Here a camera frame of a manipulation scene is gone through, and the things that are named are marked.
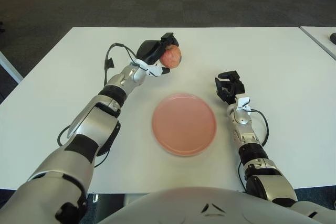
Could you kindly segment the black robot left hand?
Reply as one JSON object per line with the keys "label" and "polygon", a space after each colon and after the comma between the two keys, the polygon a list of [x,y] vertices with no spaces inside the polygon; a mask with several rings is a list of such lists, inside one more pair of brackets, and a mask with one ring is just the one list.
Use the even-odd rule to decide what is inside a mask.
{"label": "black robot left hand", "polygon": [[158,77],[170,72],[166,57],[171,55],[171,50],[178,49],[179,43],[173,33],[165,33],[160,40],[145,40],[135,56],[135,64],[148,76]]}

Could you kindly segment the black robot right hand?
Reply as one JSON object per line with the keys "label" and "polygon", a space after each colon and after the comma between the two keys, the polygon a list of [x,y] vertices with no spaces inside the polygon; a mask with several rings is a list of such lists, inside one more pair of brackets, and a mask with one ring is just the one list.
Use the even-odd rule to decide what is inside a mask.
{"label": "black robot right hand", "polygon": [[215,85],[218,97],[229,105],[236,103],[236,95],[245,93],[245,87],[237,71],[218,74],[215,78]]}

